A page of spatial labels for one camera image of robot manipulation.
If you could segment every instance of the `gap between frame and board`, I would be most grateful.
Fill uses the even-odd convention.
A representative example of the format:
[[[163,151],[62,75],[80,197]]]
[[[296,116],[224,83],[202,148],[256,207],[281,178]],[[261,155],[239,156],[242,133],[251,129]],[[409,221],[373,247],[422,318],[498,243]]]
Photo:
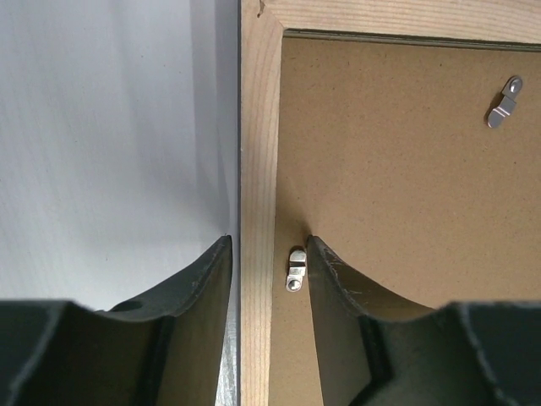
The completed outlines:
[[[270,406],[322,404],[308,286],[284,288],[309,233],[425,305],[541,296],[540,111],[538,53],[284,38]]]

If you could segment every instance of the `metal fastener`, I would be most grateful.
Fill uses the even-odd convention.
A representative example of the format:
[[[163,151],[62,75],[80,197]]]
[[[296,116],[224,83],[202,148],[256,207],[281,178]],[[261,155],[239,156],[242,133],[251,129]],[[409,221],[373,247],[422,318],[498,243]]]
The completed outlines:
[[[286,289],[288,292],[298,292],[303,286],[306,276],[306,251],[295,249],[289,255]]]
[[[505,84],[501,94],[503,98],[500,101],[498,107],[495,107],[490,112],[487,118],[487,124],[490,128],[495,129],[499,127],[504,121],[504,118],[511,116],[511,113],[515,109],[516,102],[515,97],[522,89],[522,78],[520,76],[513,76]]]

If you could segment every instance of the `light wood frame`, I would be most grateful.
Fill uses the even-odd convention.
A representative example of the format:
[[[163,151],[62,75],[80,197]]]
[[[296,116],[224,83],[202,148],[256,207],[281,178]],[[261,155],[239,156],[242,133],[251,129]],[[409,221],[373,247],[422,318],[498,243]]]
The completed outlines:
[[[541,44],[539,0],[240,0],[240,403],[268,404],[281,39],[285,30]]]

